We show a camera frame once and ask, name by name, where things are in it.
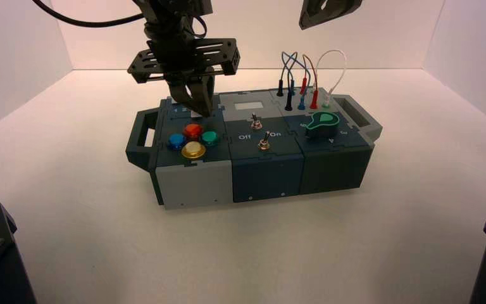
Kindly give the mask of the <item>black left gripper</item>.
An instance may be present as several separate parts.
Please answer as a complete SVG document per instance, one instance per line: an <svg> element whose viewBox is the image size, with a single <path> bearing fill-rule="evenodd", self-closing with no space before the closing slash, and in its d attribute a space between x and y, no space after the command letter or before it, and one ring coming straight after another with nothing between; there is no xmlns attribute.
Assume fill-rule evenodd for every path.
<svg viewBox="0 0 486 304"><path fill-rule="evenodd" d="M170 96L191 111L209 117L217 75L235 75L240 53L234 38L197 38L187 30L145 30L148 48L137 53L127 72L138 83L167 81ZM186 83L193 82L192 94Z"/></svg>

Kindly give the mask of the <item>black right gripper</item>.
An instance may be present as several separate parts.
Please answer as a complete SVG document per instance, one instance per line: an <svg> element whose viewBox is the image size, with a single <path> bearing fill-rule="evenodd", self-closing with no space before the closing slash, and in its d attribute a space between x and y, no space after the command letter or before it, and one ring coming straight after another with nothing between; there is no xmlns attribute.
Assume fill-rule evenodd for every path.
<svg viewBox="0 0 486 304"><path fill-rule="evenodd" d="M304 0L299 18L302 30L340 18L356 11L363 0Z"/></svg>

